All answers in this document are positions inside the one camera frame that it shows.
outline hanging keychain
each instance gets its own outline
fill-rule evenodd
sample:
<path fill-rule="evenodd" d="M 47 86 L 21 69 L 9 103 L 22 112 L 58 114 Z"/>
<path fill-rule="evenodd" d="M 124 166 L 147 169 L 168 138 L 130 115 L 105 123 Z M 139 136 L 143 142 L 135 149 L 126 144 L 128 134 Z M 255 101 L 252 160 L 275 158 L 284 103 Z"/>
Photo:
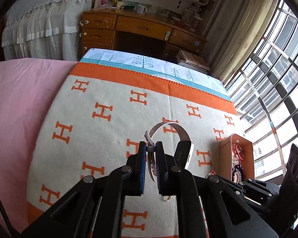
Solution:
<path fill-rule="evenodd" d="M 177 9 L 179 9 L 181 3 L 182 3 L 182 0 L 179 1 L 179 4 L 178 4 L 178 6 L 177 6 Z"/>

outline window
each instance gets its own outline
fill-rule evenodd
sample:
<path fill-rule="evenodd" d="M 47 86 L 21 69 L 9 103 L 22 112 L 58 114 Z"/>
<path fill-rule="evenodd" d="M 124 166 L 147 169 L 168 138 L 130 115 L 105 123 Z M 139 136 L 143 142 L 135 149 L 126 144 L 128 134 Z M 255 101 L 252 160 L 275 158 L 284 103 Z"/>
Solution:
<path fill-rule="evenodd" d="M 258 157 L 258 155 L 261 155 L 261 148 L 258 147 L 257 149 L 254 150 L 254 155 L 255 157 Z"/>
<path fill-rule="evenodd" d="M 298 145 L 298 19 L 283 0 L 238 71 L 225 87 L 253 142 L 255 177 L 265 181 L 282 173 L 281 159 L 287 163 Z"/>

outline orange h pattern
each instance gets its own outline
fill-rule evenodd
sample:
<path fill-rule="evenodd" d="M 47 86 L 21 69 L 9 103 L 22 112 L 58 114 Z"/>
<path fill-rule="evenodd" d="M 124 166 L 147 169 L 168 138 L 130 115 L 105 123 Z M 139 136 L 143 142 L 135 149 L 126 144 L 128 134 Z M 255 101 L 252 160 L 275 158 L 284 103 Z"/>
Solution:
<path fill-rule="evenodd" d="M 108 109 L 109 111 L 112 111 L 113 109 L 113 106 L 105 106 L 105 105 L 100 105 L 98 102 L 95 104 L 95 108 L 99 108 L 101 107 L 102 108 L 102 111 L 100 112 L 100 114 L 96 113 L 96 112 L 93 112 L 93 115 L 92 117 L 95 118 L 95 117 L 100 117 L 100 118 L 105 118 L 107 119 L 107 121 L 110 121 L 111 119 L 111 115 L 104 115 L 104 112 L 105 112 L 105 109 Z"/>
<path fill-rule="evenodd" d="M 145 106 L 147 105 L 147 100 L 144 100 L 144 101 L 140 100 L 140 96 L 147 97 L 147 93 L 138 93 L 138 92 L 134 92 L 133 90 L 131 90 L 130 94 L 137 95 L 137 99 L 133 99 L 132 97 L 130 97 L 130 102 L 139 102 L 139 103 L 143 103 Z"/>
<path fill-rule="evenodd" d="M 226 116 L 226 115 L 224 115 L 224 116 L 225 116 L 225 118 L 228 119 L 228 121 L 226 121 L 227 122 L 227 125 L 231 124 L 231 125 L 235 126 L 235 124 L 233 122 L 231 122 L 231 120 L 233 120 L 231 117 Z"/>
<path fill-rule="evenodd" d="M 88 84 L 89 84 L 89 82 L 82 82 L 82 81 L 79 81 L 79 80 L 76 80 L 75 83 L 79 83 L 78 87 L 73 86 L 71 88 L 71 90 L 77 89 L 77 90 L 81 90 L 83 92 L 86 91 L 86 88 L 82 88 L 82 85 L 85 84 L 86 86 L 88 86 Z"/>
<path fill-rule="evenodd" d="M 214 130 L 214 133 L 217 133 L 218 132 L 218 134 L 219 134 L 219 137 L 218 136 L 215 136 L 216 141 L 218 141 L 218 140 L 225 140 L 225 137 L 221 137 L 221 134 L 224 134 L 223 130 L 220 131 L 220 130 L 216 130 L 214 128 L 213 128 L 213 130 Z"/>
<path fill-rule="evenodd" d="M 91 176 L 94 176 L 95 171 L 100 172 L 100 174 L 102 176 L 105 174 L 105 167 L 104 166 L 102 166 L 101 168 L 98 168 L 98 167 L 95 167 L 95 166 L 89 166 L 89 165 L 86 164 L 86 162 L 83 162 L 82 169 L 83 170 L 86 170 L 86 169 L 91 170 L 91 174 L 90 174 Z"/>
<path fill-rule="evenodd" d="M 61 130 L 61 134 L 60 134 L 60 135 L 57 135 L 56 132 L 54 132 L 54 133 L 53 133 L 53 136 L 52 136 L 52 139 L 57 138 L 57 139 L 60 139 L 60 140 L 65 141 L 66 144 L 68 144 L 69 141 L 70 141 L 70 137 L 69 137 L 69 136 L 67 136 L 67 137 L 63 137 L 63 133 L 64 133 L 64 130 L 65 130 L 65 129 L 67 129 L 69 132 L 72 132 L 72 128 L 73 128 L 73 126 L 72 126 L 72 125 L 71 125 L 71 126 L 66 126 L 66 125 L 60 124 L 60 122 L 57 121 L 57 122 L 56 122 L 56 125 L 55 125 L 55 128 L 59 128 L 59 127 L 62 128 L 62 130 Z"/>
<path fill-rule="evenodd" d="M 196 154 L 199 156 L 199 155 L 202 155 L 203 156 L 203 161 L 201 162 L 200 160 L 198 160 L 198 163 L 199 163 L 199 166 L 202 166 L 202 165 L 210 165 L 212 166 L 212 161 L 210 160 L 209 162 L 207 162 L 206 158 L 205 158 L 205 155 L 208 155 L 210 156 L 210 151 L 207 151 L 207 152 L 203 152 L 203 151 L 199 151 L 198 149 L 196 150 Z"/>
<path fill-rule="evenodd" d="M 145 211 L 144 213 L 136 213 L 136 212 L 128 212 L 127 210 L 124 210 L 124 217 L 126 216 L 132 216 L 133 220 L 131 222 L 131 225 L 122 223 L 122 229 L 124 228 L 138 228 L 142 231 L 144 231 L 146 224 L 136 225 L 137 216 L 142 216 L 144 219 L 147 218 L 148 212 Z"/>
<path fill-rule="evenodd" d="M 162 117 L 162 121 L 163 121 L 163 122 L 177 122 L 177 123 L 179 123 L 178 120 L 176 120 L 176 121 L 171 121 L 171 120 L 168 120 L 168 119 L 166 119 L 166 118 L 164 118 L 164 117 Z M 163 132 L 164 132 L 164 133 L 166 133 L 166 132 L 174 132 L 174 133 L 177 133 L 177 131 L 176 131 L 175 129 L 173 129 L 171 126 L 170 126 L 170 129 L 168 129 L 167 127 L 163 127 Z"/>
<path fill-rule="evenodd" d="M 200 114 L 196 114 L 195 111 L 194 111 L 194 110 L 199 111 L 199 108 L 198 107 L 192 107 L 192 106 L 190 106 L 190 105 L 187 104 L 187 108 L 188 109 L 191 108 L 192 111 L 193 111 L 193 113 L 191 113 L 191 112 L 188 111 L 189 116 L 197 116 L 197 117 L 201 118 L 201 115 Z"/>
<path fill-rule="evenodd" d="M 133 141 L 130 141 L 130 139 L 127 139 L 127 144 L 126 144 L 126 146 L 129 147 L 130 145 L 135 146 L 135 151 L 136 151 L 135 154 L 137 154 L 137 153 L 138 153 L 138 149 L 139 149 L 139 142 L 133 142 Z M 130 152 L 127 151 L 127 153 L 126 153 L 126 158 L 128 158 L 128 157 L 131 156 L 131 155 L 133 155 L 133 154 L 130 154 Z"/>
<path fill-rule="evenodd" d="M 60 198 L 60 192 L 59 191 L 58 192 L 52 191 L 52 190 L 48 189 L 47 187 L 45 187 L 44 184 L 42 185 L 41 191 L 47 191 L 48 192 L 48 198 L 45 200 L 40 195 L 40 199 L 39 199 L 39 202 L 40 203 L 44 202 L 45 204 L 48 204 L 48 205 L 52 206 L 53 203 L 51 203 L 51 201 L 50 201 L 51 200 L 51 195 L 53 194 L 54 196 L 56 196 L 57 199 Z"/>

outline orange stripe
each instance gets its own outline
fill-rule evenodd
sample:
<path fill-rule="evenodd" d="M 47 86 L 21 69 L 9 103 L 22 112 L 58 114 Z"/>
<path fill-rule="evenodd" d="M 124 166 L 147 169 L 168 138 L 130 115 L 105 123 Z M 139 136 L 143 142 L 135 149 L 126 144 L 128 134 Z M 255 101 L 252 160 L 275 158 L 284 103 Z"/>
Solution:
<path fill-rule="evenodd" d="M 28 213 L 28 224 L 32 224 L 37 218 L 44 213 L 43 210 L 33 206 L 31 203 L 27 202 L 27 213 Z"/>
<path fill-rule="evenodd" d="M 70 75 L 99 79 L 148 89 L 154 92 L 177 97 L 237 115 L 236 109 L 231 101 L 193 87 L 151 76 L 145 73 L 93 63 L 79 62 L 74 67 Z"/>

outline pink bedsheet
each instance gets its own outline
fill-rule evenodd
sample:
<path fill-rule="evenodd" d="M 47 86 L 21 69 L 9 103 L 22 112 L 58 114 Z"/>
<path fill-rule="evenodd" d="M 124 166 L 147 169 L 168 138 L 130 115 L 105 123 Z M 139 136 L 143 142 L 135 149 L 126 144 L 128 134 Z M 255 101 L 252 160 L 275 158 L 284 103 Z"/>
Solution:
<path fill-rule="evenodd" d="M 27 180 L 36 139 L 75 64 L 33 58 L 0 62 L 0 199 L 19 232 L 28 226 Z"/>

